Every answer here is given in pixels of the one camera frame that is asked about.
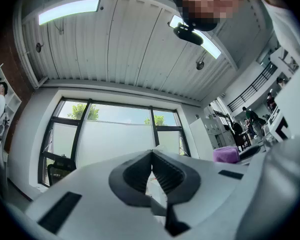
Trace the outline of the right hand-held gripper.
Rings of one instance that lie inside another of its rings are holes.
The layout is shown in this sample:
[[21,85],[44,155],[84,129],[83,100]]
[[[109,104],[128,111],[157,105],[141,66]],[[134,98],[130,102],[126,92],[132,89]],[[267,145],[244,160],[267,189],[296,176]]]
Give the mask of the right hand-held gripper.
[[[271,135],[280,143],[292,137],[288,123],[282,114],[279,107],[276,107],[273,113],[270,115],[267,125]],[[240,153],[239,159],[246,160],[255,154],[259,153],[261,147],[259,145],[250,146]]]

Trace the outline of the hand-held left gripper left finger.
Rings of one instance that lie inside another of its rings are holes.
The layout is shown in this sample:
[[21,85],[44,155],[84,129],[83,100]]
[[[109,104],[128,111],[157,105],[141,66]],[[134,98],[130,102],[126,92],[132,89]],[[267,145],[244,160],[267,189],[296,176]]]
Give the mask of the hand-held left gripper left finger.
[[39,195],[25,214],[35,222],[67,192],[80,200],[56,235],[63,240],[166,240],[166,231],[147,207],[123,203],[109,186],[111,171],[139,152],[78,168]]

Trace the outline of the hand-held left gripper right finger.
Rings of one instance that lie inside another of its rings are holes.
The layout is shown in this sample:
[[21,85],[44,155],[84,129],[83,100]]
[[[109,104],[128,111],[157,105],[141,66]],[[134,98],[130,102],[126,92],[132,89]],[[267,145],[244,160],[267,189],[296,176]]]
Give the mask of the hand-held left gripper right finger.
[[245,207],[231,199],[246,166],[153,150],[152,171],[167,197],[165,227],[152,240],[235,240]]

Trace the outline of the purple cloth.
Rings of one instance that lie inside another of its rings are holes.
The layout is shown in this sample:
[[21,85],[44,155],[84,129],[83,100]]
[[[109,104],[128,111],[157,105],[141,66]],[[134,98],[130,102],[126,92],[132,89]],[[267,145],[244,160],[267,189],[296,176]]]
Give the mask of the purple cloth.
[[220,163],[236,164],[240,161],[237,146],[225,146],[213,150],[213,161]]

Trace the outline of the black mesh office chair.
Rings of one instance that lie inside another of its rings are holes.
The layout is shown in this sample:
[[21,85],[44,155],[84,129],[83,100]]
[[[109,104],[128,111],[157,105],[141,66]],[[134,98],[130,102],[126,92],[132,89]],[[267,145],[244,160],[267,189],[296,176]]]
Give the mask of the black mesh office chair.
[[57,157],[52,164],[47,166],[49,186],[56,184],[76,169],[74,160],[63,156]]

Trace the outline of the white locker cabinet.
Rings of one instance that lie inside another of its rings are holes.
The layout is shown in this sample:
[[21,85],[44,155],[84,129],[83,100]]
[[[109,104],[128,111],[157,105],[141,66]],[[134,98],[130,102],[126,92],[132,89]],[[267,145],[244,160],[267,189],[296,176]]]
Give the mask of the white locker cabinet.
[[214,150],[236,145],[231,131],[216,119],[196,119],[190,124],[190,130],[201,160],[213,161]]

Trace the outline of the black balcony railing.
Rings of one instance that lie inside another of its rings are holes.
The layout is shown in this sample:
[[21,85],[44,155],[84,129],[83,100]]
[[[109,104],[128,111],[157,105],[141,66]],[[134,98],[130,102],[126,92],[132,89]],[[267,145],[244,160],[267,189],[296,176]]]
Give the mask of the black balcony railing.
[[276,65],[269,62],[258,77],[236,99],[227,105],[230,111],[234,112],[247,102],[271,78],[277,69],[278,67]]

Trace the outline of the black framed window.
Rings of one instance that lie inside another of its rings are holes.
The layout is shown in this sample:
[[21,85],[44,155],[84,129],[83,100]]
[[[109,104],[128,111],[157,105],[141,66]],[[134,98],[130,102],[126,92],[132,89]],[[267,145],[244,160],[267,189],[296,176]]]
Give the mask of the black framed window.
[[81,168],[155,147],[191,155],[175,109],[63,97],[43,136],[38,182],[49,187],[51,181],[67,175],[65,171],[52,169],[58,159]]

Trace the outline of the long ceiling light panel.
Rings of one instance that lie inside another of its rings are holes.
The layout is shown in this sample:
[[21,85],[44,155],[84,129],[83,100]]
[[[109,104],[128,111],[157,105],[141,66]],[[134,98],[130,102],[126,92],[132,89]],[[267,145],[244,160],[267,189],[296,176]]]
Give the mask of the long ceiling light panel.
[[[174,29],[178,25],[178,23],[187,25],[184,20],[177,15],[174,15],[172,17],[168,25]],[[219,48],[202,31],[194,29],[194,32],[203,38],[203,44],[201,45],[201,47],[203,47],[208,53],[210,53],[215,59],[217,59],[221,55],[221,51],[219,50]]]
[[96,12],[100,0],[78,0],[62,4],[46,10],[38,15],[38,24],[41,26],[56,19],[81,13]]

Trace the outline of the white open shelf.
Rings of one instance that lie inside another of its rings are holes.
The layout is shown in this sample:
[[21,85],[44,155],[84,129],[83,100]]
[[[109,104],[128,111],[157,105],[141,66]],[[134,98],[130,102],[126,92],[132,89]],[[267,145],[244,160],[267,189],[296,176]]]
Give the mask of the white open shelf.
[[3,66],[4,64],[2,63],[0,65],[0,78],[8,86],[7,95],[5,96],[5,111],[8,118],[8,125],[10,126],[22,101],[8,82],[8,79],[3,72]]

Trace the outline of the person's white shirt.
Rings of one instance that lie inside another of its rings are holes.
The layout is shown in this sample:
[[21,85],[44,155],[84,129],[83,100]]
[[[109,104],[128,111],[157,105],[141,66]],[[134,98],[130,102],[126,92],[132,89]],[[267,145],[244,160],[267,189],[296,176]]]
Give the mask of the person's white shirt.
[[277,105],[292,136],[300,137],[300,24],[293,12],[261,0],[272,19],[279,44],[290,54],[299,68],[277,96]]

